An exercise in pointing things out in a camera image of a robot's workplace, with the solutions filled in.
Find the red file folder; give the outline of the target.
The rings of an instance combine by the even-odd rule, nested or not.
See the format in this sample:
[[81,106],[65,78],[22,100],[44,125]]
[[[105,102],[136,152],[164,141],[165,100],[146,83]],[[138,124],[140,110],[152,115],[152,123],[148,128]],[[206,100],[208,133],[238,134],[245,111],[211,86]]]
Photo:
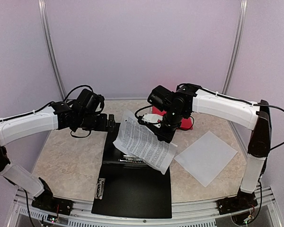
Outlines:
[[[160,111],[158,108],[153,106],[151,108],[151,113],[152,114],[158,114],[160,116],[164,116],[166,114],[166,111]],[[182,131],[192,130],[193,125],[194,125],[194,121],[195,120],[194,120],[193,116],[190,116],[188,119],[183,118],[181,120],[181,125],[178,127],[178,130],[182,130]]]

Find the printed text paper sheet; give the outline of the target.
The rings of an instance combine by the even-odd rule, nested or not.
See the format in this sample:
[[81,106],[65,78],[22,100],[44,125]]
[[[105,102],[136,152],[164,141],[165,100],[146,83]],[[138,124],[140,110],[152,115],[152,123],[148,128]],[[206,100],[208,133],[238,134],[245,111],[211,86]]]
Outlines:
[[124,154],[141,159],[163,175],[167,172],[178,147],[174,143],[159,141],[150,129],[138,123],[129,110],[123,113],[113,145]]

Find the white paper sheet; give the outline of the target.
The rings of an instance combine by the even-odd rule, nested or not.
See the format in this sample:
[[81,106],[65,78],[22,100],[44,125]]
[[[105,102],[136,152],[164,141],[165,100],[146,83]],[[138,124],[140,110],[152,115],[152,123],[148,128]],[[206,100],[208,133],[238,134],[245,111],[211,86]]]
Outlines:
[[235,149],[208,131],[175,160],[203,187],[207,187],[236,154]]

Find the black book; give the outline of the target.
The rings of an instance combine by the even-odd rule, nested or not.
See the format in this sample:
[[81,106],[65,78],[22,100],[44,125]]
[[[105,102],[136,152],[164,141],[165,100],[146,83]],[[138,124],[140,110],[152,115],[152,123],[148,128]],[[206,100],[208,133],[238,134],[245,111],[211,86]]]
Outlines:
[[91,212],[125,218],[171,218],[170,171],[164,175],[145,163],[124,163],[115,148],[120,124],[106,136],[99,178],[105,178],[101,200],[94,199]]

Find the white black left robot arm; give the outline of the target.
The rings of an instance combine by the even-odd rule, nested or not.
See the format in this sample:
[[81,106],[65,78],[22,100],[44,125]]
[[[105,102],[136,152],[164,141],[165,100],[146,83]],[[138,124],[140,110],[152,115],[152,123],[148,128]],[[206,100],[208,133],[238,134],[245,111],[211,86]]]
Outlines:
[[79,96],[67,101],[51,101],[45,106],[8,118],[0,118],[0,175],[31,194],[46,210],[53,210],[57,200],[41,178],[33,177],[26,169],[13,164],[8,158],[6,145],[45,131],[77,129],[109,132],[115,127],[112,114],[103,113],[105,99],[92,90],[83,89]]

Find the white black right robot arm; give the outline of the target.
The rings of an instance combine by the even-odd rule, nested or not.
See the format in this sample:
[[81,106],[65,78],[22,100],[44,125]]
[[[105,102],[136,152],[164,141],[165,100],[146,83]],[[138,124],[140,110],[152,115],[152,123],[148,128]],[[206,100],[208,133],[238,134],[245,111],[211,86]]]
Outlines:
[[159,85],[152,90],[147,101],[164,111],[163,115],[151,113],[139,119],[159,141],[170,143],[182,120],[190,118],[192,113],[219,117],[251,130],[247,166],[240,185],[241,193],[232,200],[237,210],[250,204],[250,194],[255,191],[271,149],[271,120],[267,102],[245,101],[189,83],[178,85],[176,91]]

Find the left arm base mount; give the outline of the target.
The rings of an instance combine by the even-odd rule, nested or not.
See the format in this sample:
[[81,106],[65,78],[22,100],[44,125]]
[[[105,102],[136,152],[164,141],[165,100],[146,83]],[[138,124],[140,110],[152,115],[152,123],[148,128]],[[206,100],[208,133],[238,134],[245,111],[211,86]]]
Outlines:
[[32,207],[69,216],[73,207],[73,201],[53,196],[39,196],[33,199]]

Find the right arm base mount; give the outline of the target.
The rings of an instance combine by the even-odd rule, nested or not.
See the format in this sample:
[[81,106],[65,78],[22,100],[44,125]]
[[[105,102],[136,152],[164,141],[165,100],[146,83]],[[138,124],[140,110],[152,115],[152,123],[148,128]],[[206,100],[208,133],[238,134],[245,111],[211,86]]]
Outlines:
[[224,215],[256,207],[258,202],[254,196],[234,196],[219,199],[216,201],[216,204],[219,214]]

